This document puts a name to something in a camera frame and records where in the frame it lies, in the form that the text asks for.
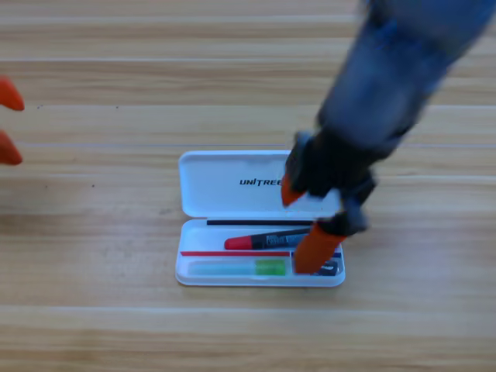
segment orange object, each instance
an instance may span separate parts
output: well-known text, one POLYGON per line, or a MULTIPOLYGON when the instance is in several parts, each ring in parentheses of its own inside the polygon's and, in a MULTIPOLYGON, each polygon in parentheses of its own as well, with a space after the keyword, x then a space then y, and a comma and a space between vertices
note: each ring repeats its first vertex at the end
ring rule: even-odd
POLYGON ((288 176, 285 174, 281 182, 281 198, 284 207, 296 202, 304 192, 295 192, 291 190, 291 183, 288 176))
POLYGON ((0 105, 14 111, 24 110, 24 100, 15 85, 6 76, 0 77, 0 105))
POLYGON ((294 252, 294 272, 314 274, 329 260, 346 236, 329 235, 314 224, 310 233, 300 242, 294 252))
POLYGON ((22 156, 16 145, 10 140, 7 133, 0 130, 0 164, 19 165, 22 163, 22 156))

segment printed logo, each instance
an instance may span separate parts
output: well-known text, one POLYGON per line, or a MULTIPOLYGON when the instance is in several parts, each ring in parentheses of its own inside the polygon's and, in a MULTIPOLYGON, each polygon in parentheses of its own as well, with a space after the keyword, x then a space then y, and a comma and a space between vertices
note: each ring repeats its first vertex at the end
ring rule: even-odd
POLYGON ((301 235, 286 235, 286 236, 277 236, 277 235, 267 235, 267 245, 297 245, 301 240, 301 235))
POLYGON ((281 180, 239 180, 239 184, 251 184, 254 186, 281 186, 281 180))

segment wooden table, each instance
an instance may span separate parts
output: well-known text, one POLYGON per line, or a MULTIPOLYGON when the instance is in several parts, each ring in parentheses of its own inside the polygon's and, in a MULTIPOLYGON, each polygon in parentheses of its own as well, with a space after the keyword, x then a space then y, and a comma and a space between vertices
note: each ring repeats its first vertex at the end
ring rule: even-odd
POLYGON ((355 1, 15 0, 0 111, 0 371, 496 370, 494 27, 377 171, 329 289, 174 278, 177 159, 289 149, 358 26, 355 1))

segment green cap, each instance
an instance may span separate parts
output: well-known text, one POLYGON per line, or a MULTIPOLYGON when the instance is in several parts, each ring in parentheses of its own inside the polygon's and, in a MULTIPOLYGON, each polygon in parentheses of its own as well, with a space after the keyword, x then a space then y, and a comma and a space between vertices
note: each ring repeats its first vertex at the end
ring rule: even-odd
POLYGON ((257 260, 255 263, 256 275, 286 275, 284 260, 257 260))

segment open pencil case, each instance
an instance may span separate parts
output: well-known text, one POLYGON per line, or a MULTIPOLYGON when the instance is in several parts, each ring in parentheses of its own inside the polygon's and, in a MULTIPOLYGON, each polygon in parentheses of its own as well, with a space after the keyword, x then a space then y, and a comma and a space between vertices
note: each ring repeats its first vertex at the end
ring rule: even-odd
POLYGON ((318 217, 330 217, 339 211, 336 191, 329 192, 323 200, 304 196, 284 208, 281 178, 288 154, 289 150, 219 150, 191 151, 181 156, 182 208, 193 219, 181 229, 176 260, 180 283, 335 287, 344 282, 341 246, 315 274, 294 274, 295 248, 265 250, 264 257, 223 256, 228 238, 302 229, 318 217), (196 255, 206 251, 214 255, 196 255))

